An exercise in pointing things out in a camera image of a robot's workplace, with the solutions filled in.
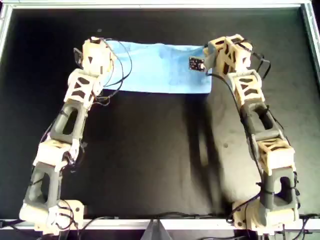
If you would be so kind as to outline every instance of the black table surface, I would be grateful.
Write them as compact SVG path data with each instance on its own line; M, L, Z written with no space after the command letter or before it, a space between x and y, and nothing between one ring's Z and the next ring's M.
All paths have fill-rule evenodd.
M300 213L319 212L320 97L298 9L14 10L0 66L0 218L18 217L39 140L76 68L74 47L97 35L203 45L235 33L271 61L262 90L295 149ZM232 96L218 80L209 95L122 91L92 107L84 141L83 164L64 173L61 198L82 201L89 217L225 214L259 191Z

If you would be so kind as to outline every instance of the blue cloth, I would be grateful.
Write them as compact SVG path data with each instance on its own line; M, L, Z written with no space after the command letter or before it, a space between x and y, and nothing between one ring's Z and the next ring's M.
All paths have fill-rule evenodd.
M131 68L124 47L115 40L106 40L123 65L126 76ZM189 69L189 57L202 57L203 46L140 44L121 42L132 59L131 74L124 80L121 90L147 93L207 94L211 91L211 77ZM106 77L105 89L115 90L122 78L122 67L115 61L114 72Z

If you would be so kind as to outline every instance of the black cable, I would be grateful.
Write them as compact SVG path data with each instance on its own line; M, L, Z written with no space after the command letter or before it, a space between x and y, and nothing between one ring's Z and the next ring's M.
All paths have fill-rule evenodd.
M84 227L81 229L81 231L80 231L80 233L79 233L79 235L78 235L78 240L81 240L81 237L83 236L86 228L87 228L90 224L92 224L92 223L93 223L94 221L96 221L96 220L104 219L104 218L105 218L104 216L96 217L96 218L90 220L86 225L84 225Z
M108 106L109 103L110 103L110 98L112 98L114 95L116 95L116 94L120 91L120 89L121 89L121 87L122 87L122 85L123 85L123 83L124 83L124 80L131 74L132 68L133 68L133 62L132 62L132 58L131 58L131 56L130 56L128 50L127 50L127 48L126 48L120 41L115 40L115 39L113 39L113 38L100 38L100 39L105 42L105 44L110 48L110 51L111 51L111 52L116 56L116 58L119 60L119 62L120 62L120 64L121 64L121 69L122 69L122 78L121 78L120 80L118 80L118 81L116 81L116 82L114 82L114 83L112 83L112 84L109 84L109 85L106 85L106 84L105 84L105 85L103 86L104 88L107 88L107 87L110 87L110 86L113 86L113 85L120 84L119 87L118 87L113 93L111 93L111 94L108 95L108 96L100 96L100 97L97 97L97 100L98 100L98 101L96 101L96 102L93 103L93 104L99 104L99 105L102 105L102 106ZM117 54L113 51L113 49L108 45L107 41L116 41L116 42L118 42L118 43L124 48L124 50L126 51L126 54L128 55L129 60L130 60L130 64L131 64L131 66L130 66L130 71L129 71L129 73L128 73L126 76L124 76L124 66L123 66L120 58L119 58L119 57L117 56ZM100 100L102 100L102 101L107 100L107 103L102 103L102 102L100 102Z
M246 238L246 236L229 236L229 237L210 236L210 237L200 238L199 240L239 240L239 239L243 239L243 238Z
M63 228L61 228L58 224L57 224L57 226L58 226L58 228L59 228L60 230L63 230L63 231L66 230L66 229L68 229L68 234L69 234L71 225L73 224L74 227L76 228L76 231L77 231L77 232L76 232L77 239L79 240L79 239L80 239L80 230L79 230L79 228L78 228L78 223L75 221L75 213L74 213L74 211L72 210L70 204L69 204L66 200L62 200L62 201L63 201L65 204L67 204L68 207L63 207L63 206L59 206L59 205L58 205L58 207L59 207L60 209L69 210L69 211L70 211L70 215L64 214L64 213L60 213L60 216L69 218L69 219L70 219L70 223L69 223L68 226L63 227Z
M106 81L106 83L103 85L104 88L105 88L105 87L108 85L108 83L110 82L110 80L111 80L111 78L112 78L112 75L114 74L114 71L115 71L115 63L114 63L114 61L113 61L112 59L110 59L110 61L112 62L112 72L111 72L111 75L110 75L108 81Z
M112 84L110 84L110 85L107 86L107 87L110 87L110 86L112 86L112 85L116 85L116 84L118 84L118 83L120 83L120 82L123 82L123 81L131 74L131 72L132 72L132 67L133 67L133 63L132 63L132 59L131 59L131 56L130 56L127 48L122 44L122 42L120 42L120 41L118 41L118 40L116 40L116 39L113 39L113 38L105 38L105 39L102 38L102 40L103 40L103 41L105 42L105 44L107 44L107 45L108 45L107 41L115 41L115 42L118 42L118 43L123 47L123 49L125 50L126 54L128 55L129 60L130 60L130 64L131 64L129 73L128 73L126 76L124 76L124 77L122 76L122 79L120 79L119 81L117 81L117 82L115 82L115 83L112 83ZM111 50L112 53L117 57L117 55L114 53L114 51L112 50L112 48L110 48L110 50Z
M305 227L307 225L307 222L309 221L309 219L313 219L315 217L320 217L319 214L307 214L307 215L300 215L300 218L302 219L302 228L300 229L299 233L297 234L297 236L295 236L292 240L297 240L301 234L303 234L302 239L305 238Z
M252 202L253 200L256 200L258 197L260 196L260 192L258 194L256 194L255 196L251 197L249 200L241 203L239 206L235 207L231 213L228 215L228 217L226 218L226 222L229 224L232 224L234 222L234 220L232 219L232 216L235 212L239 211L244 205L249 204L250 202Z
M243 39L243 40L240 40L240 41L237 41L237 42L234 43L235 45L239 45L244 50L246 50L247 52L251 53L253 56L255 56L257 59L260 60L260 64L256 69L257 73L259 72L259 70L260 70L261 66L263 65L263 63L267 63L268 64L267 69L265 70L263 76L261 77L262 81L265 80L265 78L267 77L267 75L268 75L268 73L269 73L269 71L271 69L271 62L269 60L265 59L265 56L263 54L256 53L253 50L250 50L249 48L244 46L242 43L249 43L249 44L251 44L251 46L253 46L253 44L250 41L248 41L247 39Z

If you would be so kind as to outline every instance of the metal frame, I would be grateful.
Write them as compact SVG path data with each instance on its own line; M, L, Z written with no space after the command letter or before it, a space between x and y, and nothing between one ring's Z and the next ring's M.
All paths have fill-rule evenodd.
M310 0L224 0L219 2L206 0L139 0L133 4L130 0L2 0L3 6L0 13L0 61L5 46L7 32L10 25L12 12L15 9L219 9L219 8L301 8L307 30L310 48L314 60L314 66L318 82L320 83L320 35L315 19L314 10ZM145 230L150 219L100 219L94 221L87 229L91 230ZM166 230L235 230L225 219L162 219ZM28 222L16 226L19 229L34 229L34 225ZM302 220L284 226L286 230L299 230ZM306 230L320 230L320 219L310 219Z
M91 219L85 219L83 225ZM227 223L225 219L161 219L166 230L237 230L232 224ZM145 230L150 223L150 219L99 219L93 221L86 229L88 230ZM292 224L284 226L286 231L298 231L302 228L303 221L300 219ZM33 230L34 225L29 222L22 222L15 227L21 230ZM319 231L320 219L309 219L305 225L306 230ZM7 226L2 230L12 230ZM282 231L282 227L274 229L276 232Z

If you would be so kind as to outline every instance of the robotic arm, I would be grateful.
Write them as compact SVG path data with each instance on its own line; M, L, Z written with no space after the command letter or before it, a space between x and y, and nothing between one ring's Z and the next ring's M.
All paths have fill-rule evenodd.
M100 38L91 37L82 46L83 55L68 78L64 105L53 122L46 140L38 146L33 162L30 184L19 213L21 220L35 224L35 230L58 235L60 230L82 227L84 206L77 200L60 200L63 170L74 165L82 148L83 131L94 99L103 90L102 80L113 71L115 60L108 45ZM72 131L67 124L76 114ZM42 193L44 176L49 177L48 195Z
M68 78L64 105L54 120L46 140L38 146L30 184L19 213L21 220L34 223L36 231L58 235L60 231L82 228L84 206L77 200L61 200L61 182L66 166L74 165L82 149L82 138L88 112L103 90L102 80L114 69L116 56L100 38L91 37L82 46L77 62L83 69L75 69ZM272 234L276 226L299 218L297 203L297 174L294 149L265 104L262 78L251 65L253 46L241 35L220 37L210 41L204 49L205 59L190 57L189 67L196 71L214 68L234 96L245 129L250 154L261 166L261 191L245 202L233 205L234 225L239 229ZM72 131L66 128L76 113ZM254 114L264 127L259 129ZM41 186L49 176L48 196ZM276 193L276 181L281 189Z
M260 75L256 70L247 69L251 64L251 53L254 53L252 49L253 46L239 34L220 37L208 43L204 49L206 59L199 66L204 71L215 66L220 78L229 84L251 157L263 169L260 193L246 202L234 203L232 211L235 227L262 235L272 234L275 227L299 219L296 196L299 192L296 189L295 151L265 104ZM255 114L264 129L259 129L254 121ZM276 193L278 180L281 186Z

